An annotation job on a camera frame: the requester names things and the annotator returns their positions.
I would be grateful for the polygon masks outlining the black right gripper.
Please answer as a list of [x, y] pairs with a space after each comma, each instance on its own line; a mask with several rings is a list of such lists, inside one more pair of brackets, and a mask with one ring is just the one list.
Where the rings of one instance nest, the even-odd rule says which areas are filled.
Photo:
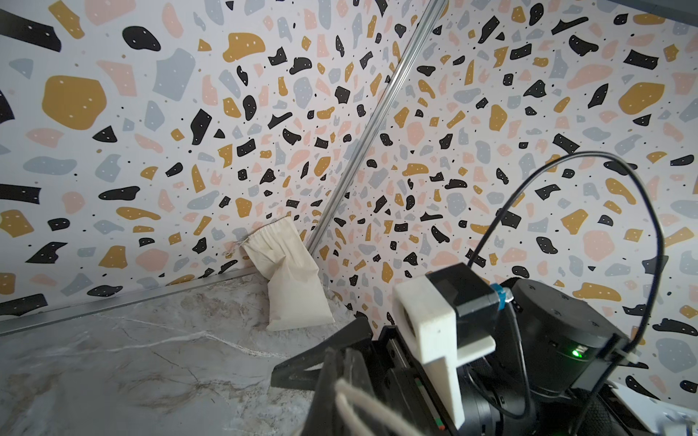
[[280, 389], [313, 391], [326, 354], [352, 349], [364, 358], [370, 356], [370, 379], [378, 399], [425, 435], [502, 433], [500, 414], [465, 387], [461, 389], [465, 422], [455, 425], [422, 365], [410, 354], [396, 327], [386, 326], [376, 340], [372, 339], [369, 321], [365, 317], [356, 318], [314, 348], [276, 365], [270, 385]]

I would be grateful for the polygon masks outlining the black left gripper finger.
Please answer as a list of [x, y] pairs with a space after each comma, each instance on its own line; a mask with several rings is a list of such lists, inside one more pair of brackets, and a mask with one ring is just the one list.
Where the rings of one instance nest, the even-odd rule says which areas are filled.
[[355, 349], [325, 354], [314, 397], [301, 429], [302, 435], [353, 435], [336, 406], [336, 382], [345, 380], [354, 388], [374, 394], [365, 359]]

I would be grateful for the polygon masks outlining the closed cream cloth bag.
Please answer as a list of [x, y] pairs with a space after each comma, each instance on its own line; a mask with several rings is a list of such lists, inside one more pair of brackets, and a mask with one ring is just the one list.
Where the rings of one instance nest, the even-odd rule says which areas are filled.
[[242, 248], [268, 281], [269, 331], [334, 322], [319, 279], [318, 265], [301, 240], [292, 218], [285, 217], [258, 229], [247, 237]]

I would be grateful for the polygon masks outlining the aluminium corner post right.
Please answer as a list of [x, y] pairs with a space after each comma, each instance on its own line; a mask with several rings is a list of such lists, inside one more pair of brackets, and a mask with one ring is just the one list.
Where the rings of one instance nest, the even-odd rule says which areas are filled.
[[406, 46], [403, 57], [391, 77], [391, 82], [385, 89], [376, 110], [369, 118], [366, 129], [361, 138], [358, 140], [357, 145], [351, 148], [352, 154], [349, 156], [348, 164], [345, 166], [345, 170], [339, 179], [336, 188], [332, 190], [332, 196], [328, 200], [323, 215], [317, 227], [314, 229], [313, 234], [308, 240], [307, 248], [310, 254], [314, 254], [314, 252], [317, 250], [325, 231], [336, 214], [338, 206], [352, 185], [354, 177], [356, 176], [363, 159], [371, 147], [372, 142], [374, 139], [376, 139], [383, 121], [385, 121], [387, 118], [392, 104], [394, 101], [396, 101], [396, 96], [398, 96], [401, 87], [405, 83], [405, 80], [407, 80], [412, 67], [416, 63], [416, 60], [428, 39], [428, 36], [432, 32], [438, 19], [442, 16], [447, 5], [448, 2], [445, 0], [433, 0], [427, 4], [427, 8], [425, 9], [421, 21], [416, 27], [416, 32], [414, 32], [412, 39]]

